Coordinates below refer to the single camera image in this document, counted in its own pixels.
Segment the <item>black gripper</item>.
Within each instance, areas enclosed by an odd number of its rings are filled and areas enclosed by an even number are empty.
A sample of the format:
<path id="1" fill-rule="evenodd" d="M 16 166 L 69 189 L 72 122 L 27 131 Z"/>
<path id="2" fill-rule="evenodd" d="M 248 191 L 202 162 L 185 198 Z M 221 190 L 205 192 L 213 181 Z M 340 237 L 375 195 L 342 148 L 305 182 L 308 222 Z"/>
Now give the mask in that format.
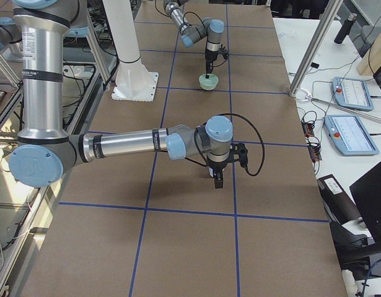
<path id="1" fill-rule="evenodd" d="M 205 48 L 205 61 L 206 61 L 206 74 L 205 78 L 209 78 L 214 69 L 214 62 L 218 56 L 221 55 L 226 61 L 229 57 L 229 52 L 221 43 L 206 43 Z"/>
<path id="2" fill-rule="evenodd" d="M 214 177 L 214 187 L 222 189 L 224 187 L 223 171 L 228 163 L 239 162 L 245 170 L 248 169 L 248 150 L 243 143 L 232 144 L 226 153 L 216 155 L 207 153 L 207 164 L 210 177 Z"/>

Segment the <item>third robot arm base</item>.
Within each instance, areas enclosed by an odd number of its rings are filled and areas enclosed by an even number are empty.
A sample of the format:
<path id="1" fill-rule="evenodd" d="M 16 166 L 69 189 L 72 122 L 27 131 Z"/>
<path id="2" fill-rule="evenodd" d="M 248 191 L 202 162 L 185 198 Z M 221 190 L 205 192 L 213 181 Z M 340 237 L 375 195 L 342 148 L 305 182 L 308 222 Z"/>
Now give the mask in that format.
<path id="1" fill-rule="evenodd" d="M 16 56 L 22 55 L 22 32 L 10 17 L 0 17 L 0 51 L 9 47 Z"/>

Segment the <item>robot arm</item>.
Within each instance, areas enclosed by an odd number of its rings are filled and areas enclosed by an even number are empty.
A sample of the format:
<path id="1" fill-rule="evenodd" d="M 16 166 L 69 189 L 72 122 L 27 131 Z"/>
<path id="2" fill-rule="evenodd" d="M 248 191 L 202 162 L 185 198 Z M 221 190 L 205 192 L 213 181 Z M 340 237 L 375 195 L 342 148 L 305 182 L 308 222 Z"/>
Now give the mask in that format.
<path id="1" fill-rule="evenodd" d="M 197 42 L 206 38 L 205 61 L 206 74 L 205 78 L 210 79 L 214 70 L 214 62 L 221 55 L 226 61 L 229 54 L 222 45 L 221 39 L 224 33 L 224 22 L 219 19 L 210 17 L 200 20 L 199 25 L 192 25 L 187 21 L 181 7 L 186 1 L 163 1 L 164 11 L 177 26 L 181 35 L 181 41 L 186 48 L 192 47 Z"/>
<path id="2" fill-rule="evenodd" d="M 72 167 L 94 159 L 140 152 L 166 150 L 171 160 L 201 155 L 210 168 L 216 189 L 223 187 L 223 170 L 239 161 L 248 171 L 244 144 L 231 145 L 231 121 L 213 116 L 195 129 L 184 125 L 124 134 L 68 135 L 63 129 L 63 40 L 84 37 L 89 32 L 87 1 L 12 1 L 14 21 L 22 30 L 25 126 L 18 133 L 19 146 L 12 152 L 9 168 L 16 180 L 43 187 L 59 180 Z M 178 27 L 181 40 L 191 47 L 206 40 L 206 73 L 200 86 L 216 86 L 212 75 L 217 55 L 227 59 L 221 45 L 224 22 L 205 18 L 190 25 L 180 8 L 187 1 L 163 1 L 165 15 Z M 129 1 L 103 1 L 118 55 L 118 83 L 114 99 L 152 101 L 158 73 L 141 62 Z"/>

